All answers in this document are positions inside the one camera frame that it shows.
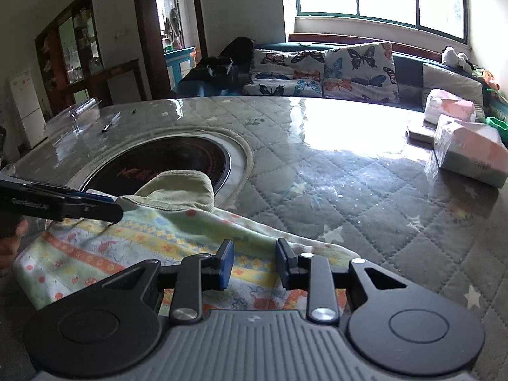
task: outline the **sofa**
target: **sofa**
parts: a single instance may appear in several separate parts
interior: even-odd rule
[[[259,44],[256,45],[256,49],[293,53],[293,52],[301,52],[304,50],[324,51],[336,49],[339,46],[340,45],[338,44],[324,44],[324,43],[275,43],[275,44]],[[393,53],[393,59],[395,63],[395,74],[397,77],[397,83],[400,93],[400,102],[382,103],[378,101],[376,102],[377,104],[407,110],[423,111],[422,107],[423,64],[427,63],[480,82],[483,86],[483,94],[484,94],[483,106],[486,110],[488,110],[489,101],[491,98],[491,96],[487,92],[489,86],[481,78],[475,77],[461,70],[447,67],[441,63],[416,56],[406,55],[402,53]],[[217,85],[214,85],[213,82],[210,81],[205,82],[202,80],[187,80],[184,78],[173,89],[173,91],[177,97],[240,96],[242,95],[243,86],[250,79],[250,74],[248,72],[249,68],[250,65],[247,63],[238,65],[237,82],[235,82],[234,85],[225,90],[223,90],[221,87],[218,87]]]

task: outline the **finger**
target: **finger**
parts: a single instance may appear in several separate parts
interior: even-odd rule
[[[26,232],[29,230],[29,222],[26,219],[23,219],[21,222],[19,222],[18,226],[16,227],[16,236],[22,237],[26,235]]]
[[[16,236],[0,239],[0,256],[15,254],[21,243],[21,239]]]
[[[14,258],[16,258],[16,254],[0,257],[0,270],[8,269],[9,266],[11,266],[11,263],[14,260]]]

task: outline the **white refrigerator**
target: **white refrigerator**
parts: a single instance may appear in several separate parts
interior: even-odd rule
[[[26,145],[33,149],[44,140],[44,116],[35,92],[34,82],[29,71],[11,78],[12,97],[19,114],[20,128]]]

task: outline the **wooden door frame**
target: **wooden door frame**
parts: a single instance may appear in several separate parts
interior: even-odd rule
[[[134,6],[152,98],[154,100],[171,98],[172,88],[164,58],[156,0],[134,0]],[[201,0],[194,0],[194,7],[196,10],[197,34],[199,36],[201,53],[202,57],[206,57],[207,49]]]

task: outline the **blue cabinet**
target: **blue cabinet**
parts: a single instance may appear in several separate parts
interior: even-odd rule
[[[171,88],[174,88],[187,75],[190,69],[196,67],[194,60],[195,52],[194,47],[189,47],[164,54]]]

